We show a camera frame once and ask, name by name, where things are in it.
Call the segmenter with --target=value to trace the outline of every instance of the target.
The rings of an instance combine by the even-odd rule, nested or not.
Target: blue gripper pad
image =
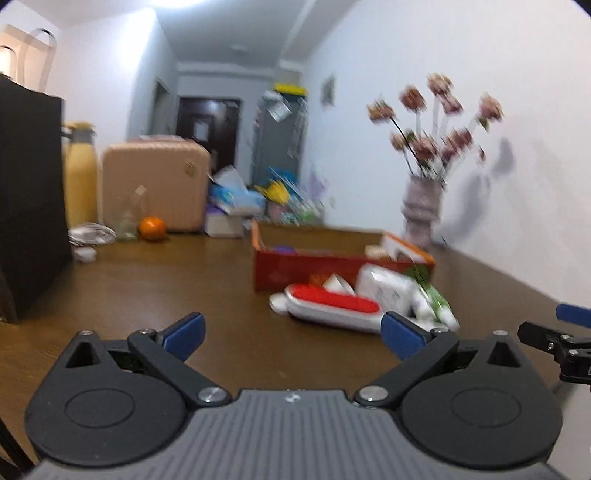
[[[382,340],[400,360],[417,353],[433,337],[413,322],[395,312],[382,318]]]
[[[574,323],[581,327],[591,328],[591,310],[574,305],[558,305],[556,307],[556,318],[563,322]]]
[[[160,333],[162,347],[185,362],[205,340],[205,317],[191,313]]]

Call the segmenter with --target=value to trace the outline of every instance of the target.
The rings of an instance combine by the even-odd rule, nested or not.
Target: pink vase
[[[443,188],[438,180],[412,176],[402,207],[406,218],[402,238],[423,250],[433,244],[433,222],[439,220]]]

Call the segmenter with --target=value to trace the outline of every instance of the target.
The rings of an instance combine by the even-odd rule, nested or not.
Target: beige suitcase
[[[143,141],[113,145],[102,160],[102,217],[115,228],[128,199],[143,185],[146,214],[169,231],[201,230],[211,157],[193,141]]]

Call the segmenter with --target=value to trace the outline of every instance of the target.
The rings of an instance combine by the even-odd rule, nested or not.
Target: orange
[[[160,242],[166,238],[166,225],[157,217],[146,217],[139,224],[139,234],[148,242]]]

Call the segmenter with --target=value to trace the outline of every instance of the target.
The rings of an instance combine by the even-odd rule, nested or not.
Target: orange box
[[[390,256],[402,252],[411,258],[371,260],[368,245],[382,245]],[[428,253],[382,231],[337,230],[254,222],[252,226],[255,291],[283,291],[292,283],[322,285],[333,274],[355,285],[365,264],[382,267],[428,280],[435,260]]]

